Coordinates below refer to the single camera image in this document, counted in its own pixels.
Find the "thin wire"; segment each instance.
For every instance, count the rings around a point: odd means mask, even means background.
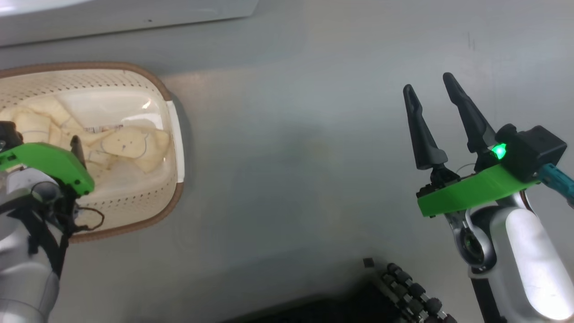
[[[98,229],[100,226],[102,226],[102,224],[104,224],[104,219],[106,218],[106,216],[104,216],[104,214],[102,212],[100,212],[99,210],[93,209],[91,207],[85,207],[85,206],[81,206],[78,209],[79,210],[93,211],[93,212],[98,213],[102,217],[102,220],[100,221],[100,223],[93,228],[89,228],[87,225],[83,225],[82,226],[83,231],[93,231],[95,229]]]
[[[462,165],[462,166],[460,166],[460,168],[459,168],[459,169],[457,169],[457,170],[456,170],[456,172],[455,172],[455,173],[457,173],[457,174],[458,174],[458,173],[459,173],[459,171],[460,171],[461,169],[463,169],[464,167],[466,167],[466,166],[470,166],[470,165],[474,165],[474,164],[475,164],[475,163],[470,163],[470,164]]]

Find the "green light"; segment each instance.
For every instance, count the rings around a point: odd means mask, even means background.
[[[506,144],[498,144],[492,148],[492,152],[500,160],[506,155]]]

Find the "green plastic part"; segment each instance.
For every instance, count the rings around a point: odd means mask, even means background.
[[[418,207],[426,217],[462,211],[507,197],[536,183],[522,183],[501,165],[495,165],[419,198]]]
[[[0,171],[24,164],[73,187],[79,196],[94,191],[94,180],[70,151],[45,143],[27,143],[0,153]]]

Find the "white plastic basket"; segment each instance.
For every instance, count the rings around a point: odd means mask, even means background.
[[[164,161],[144,174],[119,161],[96,190],[78,200],[105,214],[95,231],[71,242],[89,241],[145,228],[175,207],[183,191],[184,155],[179,120],[169,91],[153,74],[129,63],[59,63],[0,71],[0,109],[55,95],[84,127],[154,125],[171,135]],[[93,226],[100,217],[82,212],[77,222]]]

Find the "gray table surface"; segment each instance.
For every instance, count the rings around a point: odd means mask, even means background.
[[[572,142],[573,13],[566,0],[261,0],[246,19],[0,49],[2,68],[139,64],[181,105],[176,210],[71,246],[51,322],[218,322],[336,294],[365,256],[480,321],[446,221],[417,209],[429,174],[414,166],[402,87],[454,169],[475,156],[446,71],[493,127],[541,124]],[[572,150],[561,166],[574,167]],[[530,196],[572,271],[572,210],[544,187]]]

